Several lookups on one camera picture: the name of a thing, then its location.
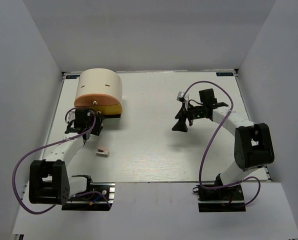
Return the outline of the grey-green bottom drawer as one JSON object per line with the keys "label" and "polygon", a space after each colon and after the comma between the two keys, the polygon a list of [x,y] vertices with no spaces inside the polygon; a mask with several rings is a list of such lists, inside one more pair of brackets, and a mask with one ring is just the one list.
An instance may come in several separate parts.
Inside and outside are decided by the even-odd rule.
{"label": "grey-green bottom drawer", "polygon": [[120,124],[121,115],[105,115],[103,119],[104,126],[117,126]]}

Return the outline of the pink white mini stapler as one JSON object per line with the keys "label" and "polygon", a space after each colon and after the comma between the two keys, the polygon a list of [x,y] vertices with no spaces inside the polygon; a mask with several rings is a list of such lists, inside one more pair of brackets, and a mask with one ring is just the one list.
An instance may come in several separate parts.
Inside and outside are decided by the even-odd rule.
{"label": "pink white mini stapler", "polygon": [[95,154],[107,158],[110,155],[110,151],[107,148],[98,147]]}

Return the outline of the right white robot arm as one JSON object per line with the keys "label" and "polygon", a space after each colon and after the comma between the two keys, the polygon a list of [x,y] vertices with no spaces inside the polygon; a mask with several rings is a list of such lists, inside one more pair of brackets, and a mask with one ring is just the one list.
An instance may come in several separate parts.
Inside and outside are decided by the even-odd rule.
{"label": "right white robot arm", "polygon": [[183,92],[178,93],[177,100],[182,106],[175,116],[177,123],[172,130],[187,132],[194,120],[209,119],[234,136],[234,161],[216,177],[213,186],[201,186],[205,190],[214,190],[218,198],[225,200],[232,195],[233,186],[250,179],[252,172],[274,161],[270,129],[265,123],[244,119],[228,104],[218,102],[212,88],[201,90],[199,96],[200,103],[193,106]]}

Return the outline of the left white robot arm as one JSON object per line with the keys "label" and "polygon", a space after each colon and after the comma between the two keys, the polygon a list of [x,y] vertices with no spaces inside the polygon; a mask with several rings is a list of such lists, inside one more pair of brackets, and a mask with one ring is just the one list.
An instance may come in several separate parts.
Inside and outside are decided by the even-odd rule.
{"label": "left white robot arm", "polygon": [[63,140],[42,160],[34,160],[29,170],[28,198],[32,204],[65,205],[72,197],[88,200],[95,187],[89,175],[68,175],[67,167],[92,136],[99,136],[105,117],[98,110],[76,108],[67,121]]}

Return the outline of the cream cylindrical drawer organizer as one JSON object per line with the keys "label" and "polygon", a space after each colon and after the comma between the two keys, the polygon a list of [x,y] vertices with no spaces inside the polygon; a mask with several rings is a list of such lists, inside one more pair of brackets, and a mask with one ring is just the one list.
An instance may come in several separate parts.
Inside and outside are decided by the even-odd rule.
{"label": "cream cylindrical drawer organizer", "polygon": [[85,94],[107,94],[123,106],[123,83],[120,76],[106,68],[85,70],[79,76],[75,99]]}

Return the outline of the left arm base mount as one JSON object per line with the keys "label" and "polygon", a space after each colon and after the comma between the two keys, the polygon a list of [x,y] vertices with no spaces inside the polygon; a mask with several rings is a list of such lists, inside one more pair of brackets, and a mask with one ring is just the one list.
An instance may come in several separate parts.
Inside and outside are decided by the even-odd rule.
{"label": "left arm base mount", "polygon": [[65,205],[61,207],[62,211],[76,212],[108,212],[115,198],[115,183],[95,183],[92,182],[88,189],[83,192],[84,195],[71,197]]}

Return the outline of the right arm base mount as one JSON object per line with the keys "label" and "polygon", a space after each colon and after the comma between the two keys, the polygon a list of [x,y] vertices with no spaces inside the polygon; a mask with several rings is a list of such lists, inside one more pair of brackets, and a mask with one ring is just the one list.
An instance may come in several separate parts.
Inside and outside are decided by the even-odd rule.
{"label": "right arm base mount", "polygon": [[221,189],[204,189],[196,185],[192,192],[197,194],[200,213],[245,212],[245,199],[241,185]]}

